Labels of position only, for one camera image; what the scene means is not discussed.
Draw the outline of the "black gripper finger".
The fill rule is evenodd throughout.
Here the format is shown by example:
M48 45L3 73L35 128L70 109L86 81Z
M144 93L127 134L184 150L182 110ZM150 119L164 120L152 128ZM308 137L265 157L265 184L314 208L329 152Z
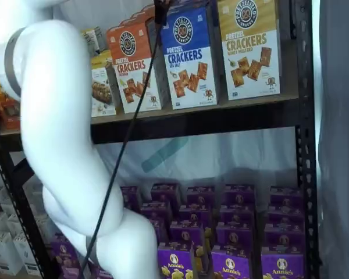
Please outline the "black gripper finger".
M155 6L155 23L165 25L167 12L169 10L169 0L154 0Z

